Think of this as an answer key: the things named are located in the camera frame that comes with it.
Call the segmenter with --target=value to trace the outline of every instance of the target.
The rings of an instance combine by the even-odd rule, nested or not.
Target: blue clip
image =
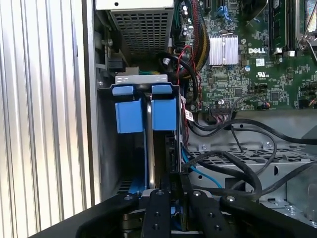
[[[141,99],[133,102],[115,104],[118,133],[143,131]]]
[[[171,94],[172,87],[170,85],[152,85],[153,94]]]
[[[133,86],[121,86],[121,87],[114,87],[112,89],[112,94],[114,96],[124,96],[124,95],[133,95]]]
[[[152,100],[152,129],[176,130],[176,99]]]

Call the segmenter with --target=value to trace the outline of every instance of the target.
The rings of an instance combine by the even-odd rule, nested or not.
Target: motherboard
[[[207,63],[202,68],[202,99],[201,103],[190,106],[192,112],[209,112],[219,105],[230,108],[246,94],[263,98],[270,103],[269,110],[317,109],[317,64],[312,54],[299,50],[295,37],[292,38],[290,28],[295,19],[288,17],[293,6],[287,8],[291,1],[273,0],[252,20],[244,19],[240,0],[207,2],[211,4],[209,10],[204,9],[205,1],[201,6],[209,36],[212,39],[221,35],[237,36],[238,63]],[[225,7],[225,11],[219,13],[220,7]],[[303,15],[307,14],[305,7],[309,7],[307,1]],[[190,18],[182,18],[188,45],[193,44],[191,23]],[[210,54],[216,54],[212,46]],[[239,110],[266,109],[262,102],[250,97],[240,103]]]

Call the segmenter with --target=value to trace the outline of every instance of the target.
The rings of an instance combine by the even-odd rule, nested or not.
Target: metal panel
[[[152,9],[174,8],[174,0],[96,0],[96,10]]]
[[[0,237],[90,207],[81,0],[0,0]]]

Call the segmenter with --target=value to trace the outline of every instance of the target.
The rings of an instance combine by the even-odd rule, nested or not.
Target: metal mesh
[[[131,184],[132,184],[132,179],[126,179],[122,181],[121,186],[118,190],[118,194],[129,192]]]
[[[272,150],[259,149],[259,150],[245,150],[244,152],[240,151],[229,151],[232,155],[241,159],[242,162],[254,162],[258,159],[268,160],[272,154]],[[197,157],[205,152],[191,152],[191,155]],[[313,155],[308,155],[303,153],[300,149],[278,149],[276,156],[274,158],[274,162],[278,162],[281,160],[285,160],[288,162],[302,162],[303,160],[312,159],[316,160],[317,157]],[[232,165],[230,161],[228,161],[224,157],[209,157],[204,160],[204,162],[213,165]]]
[[[111,15],[134,57],[167,49],[173,10],[112,11]]]

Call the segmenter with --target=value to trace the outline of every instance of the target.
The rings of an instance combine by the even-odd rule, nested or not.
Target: green circuit board
[[[230,32],[238,36],[239,63],[222,67],[210,66],[208,63],[200,72],[202,77],[202,103],[191,105],[191,111],[208,112],[211,107],[223,102],[230,107],[242,95],[256,94],[270,103],[270,110],[312,109],[316,98],[317,65],[310,52],[297,51],[297,55],[289,57],[285,54],[273,55],[269,49],[268,7],[250,22],[241,21],[239,1],[225,1],[232,22],[217,15],[217,1],[213,1],[211,12],[205,15],[208,34],[210,36]],[[286,42],[284,1],[280,1],[280,28],[275,23],[275,44],[283,47]],[[188,29],[187,44],[193,43],[193,27],[190,20],[183,21]],[[249,49],[258,49],[251,53]],[[262,102],[256,99],[245,100],[239,110],[260,110]]]

